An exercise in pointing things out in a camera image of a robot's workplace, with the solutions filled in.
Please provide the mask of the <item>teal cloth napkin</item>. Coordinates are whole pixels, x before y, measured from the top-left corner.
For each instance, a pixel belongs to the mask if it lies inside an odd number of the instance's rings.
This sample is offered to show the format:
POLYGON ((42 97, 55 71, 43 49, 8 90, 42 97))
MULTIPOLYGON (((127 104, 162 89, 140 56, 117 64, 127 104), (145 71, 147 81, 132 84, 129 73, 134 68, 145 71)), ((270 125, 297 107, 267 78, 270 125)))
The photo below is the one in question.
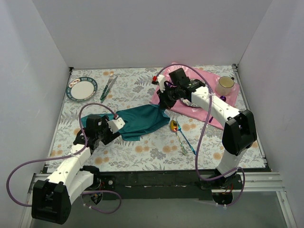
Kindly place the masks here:
POLYGON ((116 112, 125 125, 119 131, 124 141, 139 141, 140 137, 166 126, 170 117, 158 105, 146 104, 116 112))

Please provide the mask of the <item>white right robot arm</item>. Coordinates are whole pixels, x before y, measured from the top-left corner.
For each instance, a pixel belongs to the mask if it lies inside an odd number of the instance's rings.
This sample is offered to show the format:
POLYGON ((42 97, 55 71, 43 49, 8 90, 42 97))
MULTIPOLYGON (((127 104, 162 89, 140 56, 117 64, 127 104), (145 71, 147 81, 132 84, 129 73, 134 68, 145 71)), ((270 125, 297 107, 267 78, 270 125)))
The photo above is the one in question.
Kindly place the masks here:
POLYGON ((241 111, 228 105, 217 97, 207 80, 190 79, 183 68, 169 73, 170 80, 158 73, 152 83, 159 86, 157 95, 161 109, 171 109, 181 98, 187 99, 207 111, 207 119, 215 118, 224 128, 222 145, 224 154, 214 174, 209 178, 199 178, 206 184, 227 188, 235 177, 239 163, 245 152, 257 140, 257 131, 253 113, 241 111))

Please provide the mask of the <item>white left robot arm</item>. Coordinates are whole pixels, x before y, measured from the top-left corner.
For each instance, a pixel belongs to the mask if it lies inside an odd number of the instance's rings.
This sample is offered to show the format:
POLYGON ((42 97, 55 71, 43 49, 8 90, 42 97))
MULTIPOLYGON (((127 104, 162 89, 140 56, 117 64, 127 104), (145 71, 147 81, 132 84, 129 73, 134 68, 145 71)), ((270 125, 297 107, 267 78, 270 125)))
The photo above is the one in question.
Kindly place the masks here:
POLYGON ((107 145, 120 136, 125 125, 123 119, 115 116, 110 120, 91 114, 73 141, 69 158, 63 160, 57 169, 45 180, 38 180, 33 186, 31 216, 34 219, 64 224, 71 212, 73 202, 85 190, 101 190, 99 169, 86 166, 100 143, 107 145))

